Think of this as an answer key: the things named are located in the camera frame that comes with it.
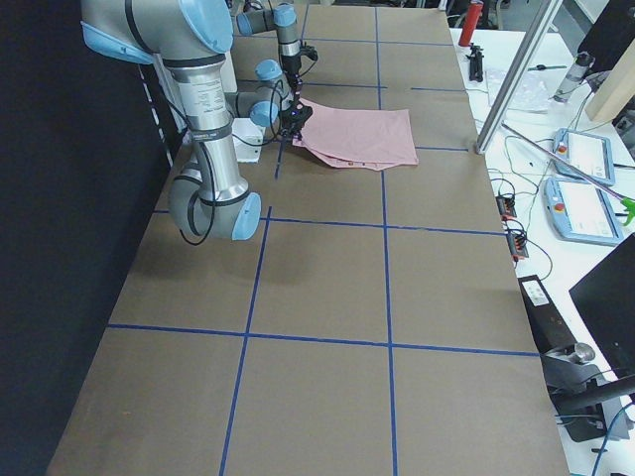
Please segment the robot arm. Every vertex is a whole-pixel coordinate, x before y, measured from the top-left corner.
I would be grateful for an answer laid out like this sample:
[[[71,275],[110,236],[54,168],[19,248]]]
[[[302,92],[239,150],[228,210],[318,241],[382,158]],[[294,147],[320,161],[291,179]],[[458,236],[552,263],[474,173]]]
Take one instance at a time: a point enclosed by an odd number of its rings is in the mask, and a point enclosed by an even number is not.
[[[242,241],[259,225],[261,197],[240,174],[232,136],[237,118],[261,127],[279,126],[284,139],[300,137],[313,110],[301,100],[302,59],[317,52],[298,33],[293,5],[230,15],[223,1],[84,1],[86,45],[106,57],[149,64],[160,57],[179,90],[176,111],[193,141],[193,153],[174,178],[170,214],[183,235],[196,244],[207,237]],[[260,82],[252,92],[227,92],[221,68],[233,46],[233,33],[273,31],[277,59],[255,69]]]
[[[282,71],[293,92],[292,104],[298,108],[302,80],[302,41],[297,29],[297,13],[292,4],[282,3],[273,8],[240,13],[236,17],[238,31],[252,36],[274,31],[277,35],[278,53]]]

